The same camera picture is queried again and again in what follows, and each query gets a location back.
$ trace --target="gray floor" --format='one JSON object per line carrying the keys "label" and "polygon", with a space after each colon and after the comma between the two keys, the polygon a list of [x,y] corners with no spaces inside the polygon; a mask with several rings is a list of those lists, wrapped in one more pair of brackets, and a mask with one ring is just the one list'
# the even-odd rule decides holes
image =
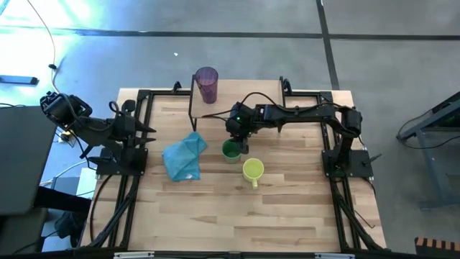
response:
{"label": "gray floor", "polygon": [[[22,1],[12,1],[0,24],[40,26]],[[460,2],[429,0],[323,0],[330,33],[460,34]],[[314,0],[250,1],[32,1],[53,27],[182,32],[319,33]],[[213,37],[56,36],[56,86],[86,100],[106,117],[121,87],[187,85],[197,68],[211,65],[221,78],[289,78],[294,88],[331,89],[323,40]],[[0,73],[34,75],[36,88],[0,85],[0,101],[37,104],[51,90],[52,48],[45,32],[0,34],[8,46]],[[421,212],[433,199],[421,152],[399,145],[403,122],[456,93],[459,41],[333,40],[340,88],[351,90],[364,116],[363,139],[371,153],[377,202],[388,248],[414,253],[414,237],[460,242],[460,207]],[[441,141],[433,138],[432,142]],[[452,143],[447,149],[456,148]],[[44,180],[78,162],[80,150],[54,144]],[[455,171],[455,163],[444,170]],[[78,175],[79,170],[69,172]]]}

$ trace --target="purple cup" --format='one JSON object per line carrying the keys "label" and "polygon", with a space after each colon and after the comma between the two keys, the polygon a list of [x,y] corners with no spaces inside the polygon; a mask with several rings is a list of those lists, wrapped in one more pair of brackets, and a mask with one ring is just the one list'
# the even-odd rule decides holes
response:
{"label": "purple cup", "polygon": [[203,101],[207,104],[213,104],[217,100],[217,80],[219,79],[216,69],[200,68],[195,73],[195,79]]}

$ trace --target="green mug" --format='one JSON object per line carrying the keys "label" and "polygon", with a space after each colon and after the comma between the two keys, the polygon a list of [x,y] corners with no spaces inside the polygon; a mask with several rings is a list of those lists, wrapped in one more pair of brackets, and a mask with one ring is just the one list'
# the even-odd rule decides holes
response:
{"label": "green mug", "polygon": [[239,151],[238,145],[230,140],[225,140],[222,144],[222,155],[228,163],[237,163],[242,153]]}

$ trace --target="towel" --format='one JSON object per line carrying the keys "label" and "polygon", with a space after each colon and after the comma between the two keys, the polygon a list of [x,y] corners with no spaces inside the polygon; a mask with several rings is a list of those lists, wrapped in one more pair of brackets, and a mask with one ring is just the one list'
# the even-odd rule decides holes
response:
{"label": "towel", "polygon": [[198,156],[206,147],[206,142],[197,132],[192,132],[180,142],[167,146],[163,151],[163,163],[171,180],[200,180]]}

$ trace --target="desk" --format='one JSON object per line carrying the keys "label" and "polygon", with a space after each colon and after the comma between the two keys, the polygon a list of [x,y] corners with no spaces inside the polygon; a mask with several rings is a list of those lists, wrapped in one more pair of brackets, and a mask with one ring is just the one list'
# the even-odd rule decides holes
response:
{"label": "desk", "polygon": [[[136,99],[138,90],[121,89],[119,105],[126,99]],[[333,99],[353,106],[350,91],[333,91]],[[286,106],[315,103],[305,97],[286,97]],[[331,188],[323,176],[319,124],[286,124],[280,134],[276,129],[260,130],[249,139],[250,153],[243,155],[240,163],[228,164],[221,155],[221,143],[229,138],[224,122],[199,119],[197,131],[208,143],[200,156],[201,180],[175,183],[166,175],[161,154],[166,146],[191,133],[188,106],[188,96],[155,97],[150,126],[157,130],[152,134],[157,141],[147,144],[149,160],[137,194],[130,250],[339,251]],[[360,148],[358,142],[354,148]],[[259,158],[265,165],[257,190],[242,178],[243,161],[250,157]],[[119,181],[120,177],[112,177],[101,192],[94,213],[95,235],[114,213]],[[376,227],[361,223],[384,247],[371,187],[362,179],[349,181],[354,208]],[[351,244],[346,219],[344,224]],[[123,229],[124,218],[117,244]],[[81,244],[89,242],[87,223]]]}

